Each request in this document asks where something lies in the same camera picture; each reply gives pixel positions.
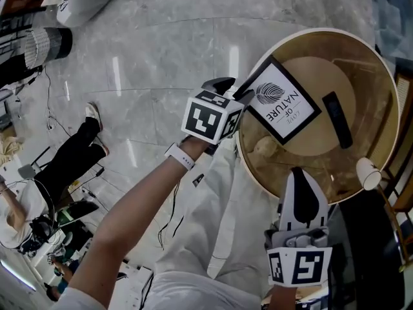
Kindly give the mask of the pleated white black cylinder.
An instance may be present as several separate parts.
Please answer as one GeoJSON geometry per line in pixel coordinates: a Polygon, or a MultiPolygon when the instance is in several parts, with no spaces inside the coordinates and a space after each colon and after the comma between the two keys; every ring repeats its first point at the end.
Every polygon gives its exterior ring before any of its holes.
{"type": "Polygon", "coordinates": [[[73,44],[69,28],[32,28],[25,39],[25,65],[33,69],[69,55],[73,44]]]}

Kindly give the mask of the black remote control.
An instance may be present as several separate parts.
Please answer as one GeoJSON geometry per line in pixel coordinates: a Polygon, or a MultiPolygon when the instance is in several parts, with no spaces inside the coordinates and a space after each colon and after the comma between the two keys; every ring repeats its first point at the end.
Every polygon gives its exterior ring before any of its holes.
{"type": "Polygon", "coordinates": [[[323,97],[322,100],[333,124],[333,128],[339,140],[340,147],[342,149],[351,147],[353,141],[350,133],[350,128],[348,126],[345,113],[343,112],[336,93],[330,92],[325,97],[323,97]]]}

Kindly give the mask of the wooden chair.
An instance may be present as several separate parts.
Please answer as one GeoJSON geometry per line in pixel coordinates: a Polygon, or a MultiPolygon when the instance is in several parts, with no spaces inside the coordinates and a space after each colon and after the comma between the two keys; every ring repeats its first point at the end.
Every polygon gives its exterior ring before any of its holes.
{"type": "Polygon", "coordinates": [[[396,147],[385,167],[385,188],[379,188],[384,208],[394,229],[401,257],[398,271],[413,266],[413,59],[395,58],[396,90],[400,123],[396,147]]]}

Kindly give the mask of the person's white clothing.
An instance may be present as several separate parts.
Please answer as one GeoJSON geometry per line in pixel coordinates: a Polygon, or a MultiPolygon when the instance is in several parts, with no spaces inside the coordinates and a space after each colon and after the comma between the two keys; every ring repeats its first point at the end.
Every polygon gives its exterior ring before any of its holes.
{"type": "MultiPolygon", "coordinates": [[[[261,310],[273,203],[242,166],[234,139],[221,142],[186,199],[183,221],[155,262],[143,310],[261,310]]],[[[108,307],[68,286],[51,310],[108,307]]]]}

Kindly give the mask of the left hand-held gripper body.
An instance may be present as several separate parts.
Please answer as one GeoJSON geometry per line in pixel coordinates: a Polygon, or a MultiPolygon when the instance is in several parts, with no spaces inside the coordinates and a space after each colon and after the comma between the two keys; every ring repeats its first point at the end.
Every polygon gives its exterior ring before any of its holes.
{"type": "Polygon", "coordinates": [[[235,133],[244,109],[233,99],[198,88],[188,98],[181,130],[209,143],[205,153],[212,156],[219,144],[235,133]]]}

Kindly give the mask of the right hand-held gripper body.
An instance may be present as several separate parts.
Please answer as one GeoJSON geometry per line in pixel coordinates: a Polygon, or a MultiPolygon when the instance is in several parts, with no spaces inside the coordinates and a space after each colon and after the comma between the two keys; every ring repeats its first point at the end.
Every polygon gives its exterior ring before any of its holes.
{"type": "Polygon", "coordinates": [[[327,227],[279,231],[266,230],[268,283],[278,286],[317,286],[328,279],[332,248],[327,227]]]}

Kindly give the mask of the black green seat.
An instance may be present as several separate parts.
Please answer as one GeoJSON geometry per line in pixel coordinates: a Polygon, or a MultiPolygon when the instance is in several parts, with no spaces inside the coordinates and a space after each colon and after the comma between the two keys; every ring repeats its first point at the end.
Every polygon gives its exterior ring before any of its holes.
{"type": "Polygon", "coordinates": [[[70,225],[82,217],[98,210],[99,206],[90,200],[80,200],[70,203],[57,212],[57,229],[70,225]]]}

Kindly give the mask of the plastic-wrapped glass tank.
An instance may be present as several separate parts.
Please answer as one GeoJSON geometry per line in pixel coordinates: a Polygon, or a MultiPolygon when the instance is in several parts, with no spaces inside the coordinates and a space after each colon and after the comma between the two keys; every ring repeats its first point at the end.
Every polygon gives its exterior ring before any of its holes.
{"type": "Polygon", "coordinates": [[[372,0],[372,4],[381,54],[413,61],[413,0],[372,0]]]}

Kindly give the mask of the person's beige shoe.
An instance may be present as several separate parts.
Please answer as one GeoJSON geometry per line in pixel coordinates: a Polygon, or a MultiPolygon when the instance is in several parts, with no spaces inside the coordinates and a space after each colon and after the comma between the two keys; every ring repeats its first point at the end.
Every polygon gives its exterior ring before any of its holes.
{"type": "Polygon", "coordinates": [[[254,147],[254,153],[269,158],[278,150],[278,144],[272,136],[261,138],[254,147]]]}

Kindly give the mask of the white wristband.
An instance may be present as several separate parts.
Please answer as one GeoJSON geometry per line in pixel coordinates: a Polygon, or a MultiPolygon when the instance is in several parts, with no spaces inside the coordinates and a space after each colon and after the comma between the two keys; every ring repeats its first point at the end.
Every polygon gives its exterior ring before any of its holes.
{"type": "Polygon", "coordinates": [[[185,151],[180,149],[177,143],[173,143],[169,146],[165,152],[165,157],[173,157],[188,171],[190,171],[195,165],[195,161],[185,151]]]}

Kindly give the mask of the black metal rack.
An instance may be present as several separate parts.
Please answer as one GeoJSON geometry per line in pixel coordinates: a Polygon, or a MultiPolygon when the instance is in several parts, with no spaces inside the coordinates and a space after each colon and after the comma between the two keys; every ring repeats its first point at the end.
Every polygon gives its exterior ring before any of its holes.
{"type": "Polygon", "coordinates": [[[0,15],[0,64],[18,54],[36,11],[0,15]]]}

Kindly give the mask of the white cup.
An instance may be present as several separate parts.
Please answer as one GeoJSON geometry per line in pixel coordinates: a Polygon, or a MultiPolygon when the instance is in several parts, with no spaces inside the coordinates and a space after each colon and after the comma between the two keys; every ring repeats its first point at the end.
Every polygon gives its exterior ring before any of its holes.
{"type": "Polygon", "coordinates": [[[358,160],[356,174],[362,188],[366,191],[375,189],[382,178],[380,170],[368,158],[358,160]]]}

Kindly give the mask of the beige cloth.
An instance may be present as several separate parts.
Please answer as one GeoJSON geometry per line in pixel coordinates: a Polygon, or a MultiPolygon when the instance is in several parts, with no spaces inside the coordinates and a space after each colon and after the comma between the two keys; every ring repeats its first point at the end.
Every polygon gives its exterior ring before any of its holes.
{"type": "Polygon", "coordinates": [[[0,134],[0,167],[12,161],[14,155],[23,148],[23,140],[18,137],[0,134]]]}

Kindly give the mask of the person's left forearm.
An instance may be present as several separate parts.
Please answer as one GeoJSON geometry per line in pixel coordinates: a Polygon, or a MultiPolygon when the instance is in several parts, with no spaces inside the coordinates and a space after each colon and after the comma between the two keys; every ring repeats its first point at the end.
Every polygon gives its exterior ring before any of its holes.
{"type": "MultiPolygon", "coordinates": [[[[196,161],[208,143],[188,138],[178,146],[196,161]]],[[[71,278],[70,288],[108,307],[121,262],[140,241],[158,210],[187,172],[182,164],[169,157],[131,188],[99,224],[84,260],[71,278]]]]}

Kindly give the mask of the grey black chair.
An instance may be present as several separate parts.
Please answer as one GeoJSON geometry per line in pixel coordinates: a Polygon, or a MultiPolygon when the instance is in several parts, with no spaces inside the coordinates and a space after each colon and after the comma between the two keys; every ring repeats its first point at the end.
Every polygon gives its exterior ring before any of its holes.
{"type": "Polygon", "coordinates": [[[41,159],[49,150],[50,147],[47,147],[31,164],[23,165],[22,167],[18,168],[17,172],[20,177],[24,180],[32,179],[36,176],[37,173],[41,172],[42,168],[46,167],[49,162],[39,165],[38,160],[41,159]]]}

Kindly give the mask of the black framed nature print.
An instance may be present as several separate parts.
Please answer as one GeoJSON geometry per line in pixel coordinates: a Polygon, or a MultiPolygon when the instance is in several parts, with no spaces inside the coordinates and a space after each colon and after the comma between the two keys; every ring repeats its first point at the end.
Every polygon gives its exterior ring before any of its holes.
{"type": "Polygon", "coordinates": [[[284,145],[321,114],[307,91],[273,56],[264,62],[233,94],[240,101],[249,92],[247,110],[284,145]]]}

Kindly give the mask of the round glass side table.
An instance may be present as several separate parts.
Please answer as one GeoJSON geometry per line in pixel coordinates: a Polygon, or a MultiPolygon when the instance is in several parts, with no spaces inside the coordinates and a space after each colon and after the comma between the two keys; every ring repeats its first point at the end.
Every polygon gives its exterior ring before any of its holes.
{"type": "Polygon", "coordinates": [[[321,186],[329,203],[363,191],[356,163],[368,158],[379,170],[389,161],[399,132],[396,84],[381,56],[362,39],[342,30],[314,28],[292,34],[270,48],[248,78],[273,56],[298,81],[321,114],[282,145],[247,110],[240,122],[237,146],[250,179],[269,195],[282,195],[293,167],[301,167],[321,186]],[[342,149],[322,98],[335,92],[350,128],[353,144],[342,149]],[[254,153],[256,143],[272,136],[277,152],[254,153]]]}

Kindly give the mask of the black glass cabinet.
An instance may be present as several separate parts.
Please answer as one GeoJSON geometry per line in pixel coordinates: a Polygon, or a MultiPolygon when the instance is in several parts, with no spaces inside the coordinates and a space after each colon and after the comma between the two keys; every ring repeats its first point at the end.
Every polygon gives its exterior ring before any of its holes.
{"type": "Polygon", "coordinates": [[[413,310],[413,265],[401,268],[396,230],[379,192],[331,205],[328,228],[328,310],[413,310]]]}

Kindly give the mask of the person's right forearm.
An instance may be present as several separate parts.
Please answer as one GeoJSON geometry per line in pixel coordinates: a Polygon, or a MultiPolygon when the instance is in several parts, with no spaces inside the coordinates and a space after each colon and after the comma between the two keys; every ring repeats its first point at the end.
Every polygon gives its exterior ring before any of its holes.
{"type": "Polygon", "coordinates": [[[275,285],[268,310],[296,310],[296,287],[275,285]]]}

